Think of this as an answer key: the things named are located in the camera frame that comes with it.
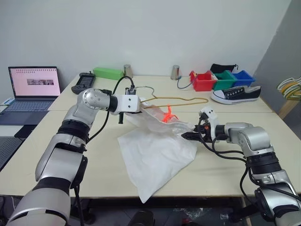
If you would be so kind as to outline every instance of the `white wall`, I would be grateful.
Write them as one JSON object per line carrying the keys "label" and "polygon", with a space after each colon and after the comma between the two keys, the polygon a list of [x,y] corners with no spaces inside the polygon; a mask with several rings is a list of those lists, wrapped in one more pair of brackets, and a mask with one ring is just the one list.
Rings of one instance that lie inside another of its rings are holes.
{"label": "white wall", "polygon": [[212,63],[253,74],[290,0],[0,0],[0,98],[8,66],[56,65],[65,87],[95,66],[184,75]]}

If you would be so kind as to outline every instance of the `blue storage bin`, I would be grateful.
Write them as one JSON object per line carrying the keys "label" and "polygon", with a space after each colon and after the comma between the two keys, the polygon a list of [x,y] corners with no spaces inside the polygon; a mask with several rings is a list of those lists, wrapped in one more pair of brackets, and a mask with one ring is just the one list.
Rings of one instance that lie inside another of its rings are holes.
{"label": "blue storage bin", "polygon": [[255,81],[255,79],[244,70],[242,70],[239,73],[232,73],[232,74],[234,75],[235,78],[237,78],[237,81],[233,84],[233,87],[250,86],[251,83]]}

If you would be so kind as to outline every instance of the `laptop screen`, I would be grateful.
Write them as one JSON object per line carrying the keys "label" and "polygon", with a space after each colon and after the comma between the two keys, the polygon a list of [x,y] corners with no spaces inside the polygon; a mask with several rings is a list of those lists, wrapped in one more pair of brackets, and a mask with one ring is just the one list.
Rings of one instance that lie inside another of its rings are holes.
{"label": "laptop screen", "polygon": [[60,95],[56,67],[9,67],[15,97],[50,98]]}

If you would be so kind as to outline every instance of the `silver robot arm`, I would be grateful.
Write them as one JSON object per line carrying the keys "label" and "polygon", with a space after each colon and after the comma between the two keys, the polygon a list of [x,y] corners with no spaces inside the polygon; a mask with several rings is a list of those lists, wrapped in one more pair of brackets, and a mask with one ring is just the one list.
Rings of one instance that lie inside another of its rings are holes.
{"label": "silver robot arm", "polygon": [[251,169],[250,179],[259,186],[255,190],[255,197],[262,216],[266,220],[273,220],[277,226],[301,225],[301,202],[279,192],[280,190],[298,197],[286,171],[279,164],[267,132],[248,123],[216,125],[216,114],[208,107],[200,112],[200,116],[210,130],[203,133],[214,135],[211,141],[215,137],[226,135],[228,143],[241,147],[246,165]]}
{"label": "silver robot arm", "polygon": [[117,115],[140,111],[137,95],[110,95],[87,89],[78,95],[36,168],[37,185],[17,205],[8,226],[64,226],[70,216],[69,190],[79,185],[87,166],[83,155],[99,110]]}

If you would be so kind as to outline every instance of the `red storage bin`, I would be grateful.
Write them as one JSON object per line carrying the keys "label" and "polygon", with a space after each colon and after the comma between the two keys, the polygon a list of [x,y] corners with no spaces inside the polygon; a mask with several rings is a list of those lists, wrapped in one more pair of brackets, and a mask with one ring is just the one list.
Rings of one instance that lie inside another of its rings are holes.
{"label": "red storage bin", "polygon": [[207,71],[204,74],[196,74],[194,71],[191,71],[189,76],[195,91],[211,91],[216,83],[211,71]]}

